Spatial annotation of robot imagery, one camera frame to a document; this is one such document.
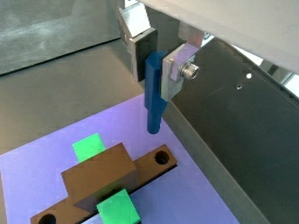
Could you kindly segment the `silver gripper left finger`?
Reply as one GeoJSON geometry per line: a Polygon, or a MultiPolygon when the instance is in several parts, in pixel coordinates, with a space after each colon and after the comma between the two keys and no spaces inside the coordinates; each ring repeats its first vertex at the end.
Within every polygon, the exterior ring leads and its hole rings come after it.
{"type": "Polygon", "coordinates": [[[116,13],[132,57],[132,75],[136,81],[141,81],[145,78],[145,58],[157,47],[157,30],[151,26],[143,3],[117,3],[116,13]]]}

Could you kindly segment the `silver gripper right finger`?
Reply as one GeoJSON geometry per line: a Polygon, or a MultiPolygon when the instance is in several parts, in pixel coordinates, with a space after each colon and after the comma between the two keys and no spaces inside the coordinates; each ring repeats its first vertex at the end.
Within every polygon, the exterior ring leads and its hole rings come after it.
{"type": "Polygon", "coordinates": [[[183,81],[192,80],[199,67],[192,64],[201,48],[204,32],[185,23],[179,26],[179,38],[184,41],[163,58],[160,95],[169,101],[183,88],[183,81]]]}

